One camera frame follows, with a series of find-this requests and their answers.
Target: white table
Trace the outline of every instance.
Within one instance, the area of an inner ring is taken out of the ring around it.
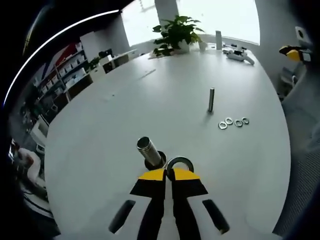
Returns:
[[[117,56],[115,56],[115,57],[113,57],[113,58],[111,58],[111,59],[109,59],[108,56],[106,56],[106,57],[100,59],[99,62],[100,62],[100,64],[101,64],[102,66],[105,65],[105,64],[107,64],[107,63],[111,63],[111,64],[112,64],[112,67],[115,69],[115,68],[116,68],[116,64],[115,64],[115,61],[116,61],[116,60],[118,60],[118,59],[120,59],[120,58],[122,58],[122,57],[125,57],[125,56],[127,56],[128,59],[130,59],[130,56],[136,54],[137,51],[138,51],[137,49],[133,49],[133,50],[130,50],[130,51],[126,51],[126,52],[121,53],[121,54],[119,54],[119,55],[117,55]]]
[[[277,93],[249,56],[254,66],[216,50],[144,55],[77,95],[51,123],[45,149],[48,199],[62,233],[81,230],[118,194],[129,193],[147,171],[136,149],[142,136],[169,159],[193,162],[229,232],[250,226],[271,233],[287,195],[290,142]],[[220,130],[226,117],[247,117],[250,124]]]

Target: white wall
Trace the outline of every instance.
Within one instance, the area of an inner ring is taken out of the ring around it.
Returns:
[[[110,38],[108,37],[107,31],[105,29],[100,31],[95,31],[95,40],[99,48],[99,52],[106,51],[112,48]]]
[[[122,54],[131,48],[127,39],[124,23],[119,15],[105,30],[114,55]]]
[[[290,11],[288,0],[255,0],[260,24],[260,47],[252,49],[273,85],[283,67],[293,69],[296,62],[279,53],[285,45],[298,45],[295,27],[299,22]]]
[[[155,49],[155,47],[156,45],[154,44],[154,40],[150,40],[136,45],[132,45],[130,49],[137,49],[140,55],[150,53],[153,49]]]
[[[95,32],[92,31],[81,36],[80,41],[82,43],[86,58],[89,62],[91,62],[95,57],[99,55],[100,52]]]
[[[175,0],[154,0],[154,3],[161,26],[167,24],[163,19],[174,20],[176,15],[179,14]]]

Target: metal ring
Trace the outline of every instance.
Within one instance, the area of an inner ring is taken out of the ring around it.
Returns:
[[[194,172],[194,165],[192,164],[192,162],[184,157],[184,156],[176,156],[174,158],[172,158],[169,162],[168,162],[168,165],[166,166],[166,173],[167,173],[167,177],[169,180],[173,180],[173,176],[171,176],[171,169],[173,168],[173,166],[176,164],[176,163],[184,163],[187,167],[188,167],[188,170],[190,172]]]
[[[224,121],[221,121],[219,124],[218,124],[218,127],[221,129],[221,130],[224,130],[228,127],[228,125],[224,122]]]
[[[243,117],[242,118],[242,122],[245,124],[245,125],[248,125],[250,123],[249,119],[246,118],[246,117]]]
[[[225,123],[228,124],[228,125],[232,125],[234,123],[234,121],[232,120],[231,117],[227,117],[225,120]]]
[[[241,128],[243,126],[243,122],[237,119],[234,121],[234,125],[236,125],[238,128]]]

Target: white chair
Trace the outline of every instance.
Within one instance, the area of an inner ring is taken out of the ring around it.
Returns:
[[[47,134],[49,130],[49,125],[40,115],[38,121],[33,126],[30,131],[30,135],[36,144],[40,146],[46,146]]]

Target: metal rod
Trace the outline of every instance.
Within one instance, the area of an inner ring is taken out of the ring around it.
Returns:
[[[144,158],[153,166],[161,164],[162,159],[155,145],[147,136],[143,136],[136,143],[136,148],[144,156]]]
[[[222,35],[221,31],[215,31],[215,42],[216,42],[216,49],[222,49]]]
[[[209,108],[208,112],[212,113],[214,109],[214,98],[215,98],[215,88],[210,88],[210,97],[209,97]]]

